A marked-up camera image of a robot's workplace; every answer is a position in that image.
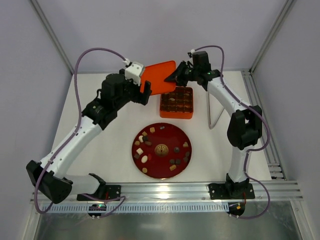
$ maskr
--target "orange lid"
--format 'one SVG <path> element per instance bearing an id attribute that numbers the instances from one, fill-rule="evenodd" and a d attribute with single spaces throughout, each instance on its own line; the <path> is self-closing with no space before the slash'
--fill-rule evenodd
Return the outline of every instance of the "orange lid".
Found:
<path id="1" fill-rule="evenodd" d="M 165 61 L 145 67 L 141 76 L 141 92 L 144 89 L 145 81 L 151 83 L 151 95 L 171 93 L 176 89 L 174 82 L 165 82 L 165 79 L 176 70 L 175 61 Z"/>

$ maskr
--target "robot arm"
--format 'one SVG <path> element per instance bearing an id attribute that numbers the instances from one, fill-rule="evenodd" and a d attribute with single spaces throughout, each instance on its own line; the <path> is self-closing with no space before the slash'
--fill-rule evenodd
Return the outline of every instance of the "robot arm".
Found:
<path id="1" fill-rule="evenodd" d="M 226 83 L 221 81 L 221 73 L 218 70 L 211 70 L 208 54 L 205 51 L 190 54 L 193 65 L 188 62 L 181 62 L 176 71 L 166 78 L 165 82 L 175 82 L 177 86 L 185 87 L 188 81 L 195 81 L 204 90 L 223 105 L 231 117 L 227 130 L 227 137 L 232 145 L 231 166 L 226 174 L 224 184 L 226 199 L 241 199 L 243 192 L 249 189 L 249 179 L 244 172 L 245 158 L 248 149 L 253 149 L 258 139 L 262 136 L 262 121 L 250 110 L 239 104 L 225 88 Z M 233 90 L 231 92 L 242 101 Z M 251 106 L 260 115 L 262 110 L 259 106 Z"/>
<path id="2" fill-rule="evenodd" d="M 67 175 L 69 167 L 85 148 L 85 146 L 99 135 L 108 124 L 117 117 L 117 112 L 128 102 L 146 105 L 151 95 L 151 83 L 146 81 L 143 93 L 140 92 L 140 77 L 144 66 L 137 62 L 129 62 L 126 69 L 119 73 L 109 74 L 102 82 L 100 98 L 98 96 L 88 103 L 82 111 L 80 127 L 76 126 L 65 139 L 40 162 L 30 161 L 26 166 L 32 184 L 36 182 L 52 155 L 63 145 L 62 150 L 55 156 L 47 168 L 39 185 L 39 190 L 54 204 L 62 202 L 68 195 L 89 194 L 102 199 L 106 192 L 106 183 L 97 175 L 90 173 L 86 176 Z"/>

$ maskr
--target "gray wall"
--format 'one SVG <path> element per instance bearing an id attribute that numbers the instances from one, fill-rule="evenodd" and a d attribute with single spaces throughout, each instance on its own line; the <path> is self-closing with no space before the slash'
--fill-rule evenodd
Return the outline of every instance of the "gray wall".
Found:
<path id="1" fill-rule="evenodd" d="M 188 59 L 204 45 L 225 49 L 225 67 L 249 68 L 285 0 L 38 0 L 70 61 L 93 47 L 145 65 Z M 221 53 L 212 51 L 219 66 Z M 86 72 L 118 70 L 109 53 L 91 53 Z"/>
<path id="2" fill-rule="evenodd" d="M 255 73 L 289 177 L 320 228 L 320 1 L 298 0 Z"/>
<path id="3" fill-rule="evenodd" d="M 33 190 L 26 164 L 50 151 L 71 74 L 28 1 L 1 1 L 0 34 L 0 238 L 14 240 Z"/>

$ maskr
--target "red plate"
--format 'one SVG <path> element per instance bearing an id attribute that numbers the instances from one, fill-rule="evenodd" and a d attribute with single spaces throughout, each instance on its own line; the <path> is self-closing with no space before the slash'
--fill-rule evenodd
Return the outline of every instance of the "red plate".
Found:
<path id="1" fill-rule="evenodd" d="M 147 134 L 148 139 L 140 142 L 139 136 L 143 136 L 143 133 Z M 137 153 L 138 149 L 143 150 L 141 155 Z M 134 138 L 131 151 L 133 161 L 141 172 L 152 178 L 167 179 L 186 169 L 190 162 L 192 147 L 188 136 L 180 128 L 161 122 L 142 129 Z M 148 160 L 142 163 L 144 156 L 147 156 Z"/>

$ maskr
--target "white table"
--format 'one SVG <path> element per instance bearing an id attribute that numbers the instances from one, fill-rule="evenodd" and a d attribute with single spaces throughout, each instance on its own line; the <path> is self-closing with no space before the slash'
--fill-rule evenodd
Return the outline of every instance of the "white table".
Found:
<path id="1" fill-rule="evenodd" d="M 78 75 L 82 109 L 96 97 L 96 91 L 101 88 L 105 77 L 106 73 Z M 241 72 L 224 72 L 224 77 L 229 86 L 249 102 Z M 189 83 L 188 86 L 193 88 L 194 94 L 192 119 L 161 118 L 159 116 L 159 95 L 151 96 L 146 106 L 130 102 L 118 112 L 118 117 L 83 149 L 70 167 L 68 174 L 95 173 L 108 183 L 225 181 L 232 156 L 232 146 L 227 139 L 230 117 L 224 111 L 215 128 L 209 130 L 206 92 L 194 82 Z M 211 115 L 213 119 L 217 117 L 221 108 L 220 103 L 212 97 Z M 53 147 L 72 129 L 77 122 L 77 117 L 77 103 L 72 79 Z M 153 179 L 141 173 L 131 156 L 132 143 L 136 134 L 145 126 L 158 122 L 178 126 L 188 135 L 192 144 L 192 156 L 188 167 L 179 175 L 165 180 Z M 252 153 L 248 173 L 258 180 L 271 180 L 263 151 Z"/>

